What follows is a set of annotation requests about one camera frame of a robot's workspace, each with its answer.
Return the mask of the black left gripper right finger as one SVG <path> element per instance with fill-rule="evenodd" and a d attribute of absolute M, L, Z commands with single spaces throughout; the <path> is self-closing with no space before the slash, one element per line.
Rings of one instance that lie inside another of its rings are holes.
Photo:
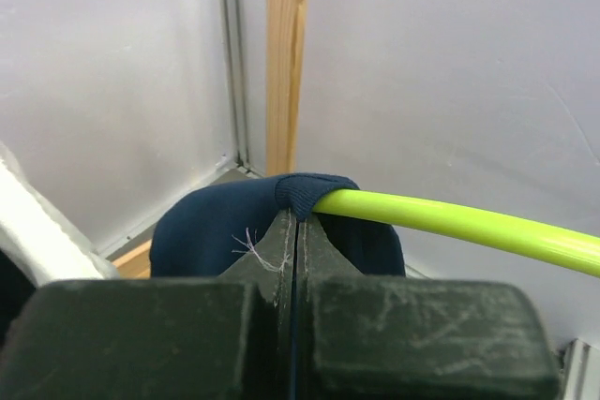
<path fill-rule="evenodd" d="M 360 273 L 320 221 L 296 247 L 298 399 L 555 399 L 558 363 L 520 289 Z"/>

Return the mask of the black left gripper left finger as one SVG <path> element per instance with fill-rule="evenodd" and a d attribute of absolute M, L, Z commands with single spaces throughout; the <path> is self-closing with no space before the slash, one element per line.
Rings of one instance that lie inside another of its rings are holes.
<path fill-rule="evenodd" d="M 216 277 L 55 282 L 1 353 L 5 399 L 285 399 L 295 220 Z"/>

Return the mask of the navy blue t shirt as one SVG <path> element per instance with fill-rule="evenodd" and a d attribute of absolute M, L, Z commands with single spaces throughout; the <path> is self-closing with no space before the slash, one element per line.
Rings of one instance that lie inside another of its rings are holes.
<path fill-rule="evenodd" d="M 151 275 L 217 276 L 257 243 L 279 212 L 306 220 L 318 201 L 340 189 L 357 189 L 349 178 L 292 173 L 229 182 L 184 196 L 157 222 L 149 252 Z M 405 272 L 401 243 L 387 224 L 339 215 L 318 216 L 330 243 L 361 273 Z"/>

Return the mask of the lime green hanger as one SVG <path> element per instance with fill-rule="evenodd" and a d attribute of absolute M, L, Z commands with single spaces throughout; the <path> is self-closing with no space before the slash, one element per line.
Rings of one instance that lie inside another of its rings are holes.
<path fill-rule="evenodd" d="M 437 200 L 351 189 L 325 195 L 313 211 L 421 230 L 582 274 L 599 275 L 597 237 L 512 215 Z"/>

